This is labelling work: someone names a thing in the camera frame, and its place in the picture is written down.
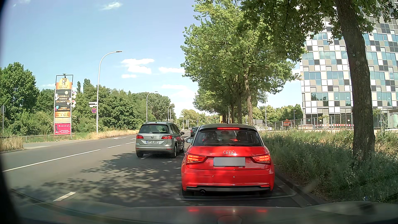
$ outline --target tree trunk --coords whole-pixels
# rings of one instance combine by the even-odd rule
[[[231,123],[235,123],[235,106],[231,104]]]
[[[242,98],[238,99],[238,123],[242,124]]]
[[[222,114],[222,122],[224,123],[224,124],[226,124],[226,113],[223,113]]]
[[[375,152],[370,72],[365,41],[359,29],[351,0],[336,0],[337,14],[347,47],[353,95],[353,156],[358,161],[370,159]]]
[[[248,124],[253,125],[252,96],[250,94],[250,89],[249,89],[248,74],[245,73],[244,77],[245,77],[245,89],[246,89],[247,102],[248,102]]]

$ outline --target building facade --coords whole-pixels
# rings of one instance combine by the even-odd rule
[[[328,18],[326,30],[307,37],[300,62],[302,109],[306,124],[352,124],[352,86],[344,40],[331,39]],[[375,25],[373,33],[363,34],[371,75],[374,109],[397,109],[398,26],[396,20]],[[398,126],[398,114],[385,118],[389,127]],[[375,127],[379,119],[374,118]]]

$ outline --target license plate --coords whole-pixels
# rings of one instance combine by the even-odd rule
[[[215,167],[244,167],[245,157],[214,157],[213,166]]]
[[[159,144],[159,141],[148,140],[146,143],[147,144]]]

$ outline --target car hood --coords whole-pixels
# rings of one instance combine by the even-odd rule
[[[66,224],[98,223],[374,223],[398,219],[398,205],[337,202],[305,208],[170,206],[129,208],[88,201],[42,202],[18,207],[24,219]]]

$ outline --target pink sign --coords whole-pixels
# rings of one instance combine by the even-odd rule
[[[70,123],[57,123],[54,125],[54,134],[56,135],[69,135],[70,134]]]

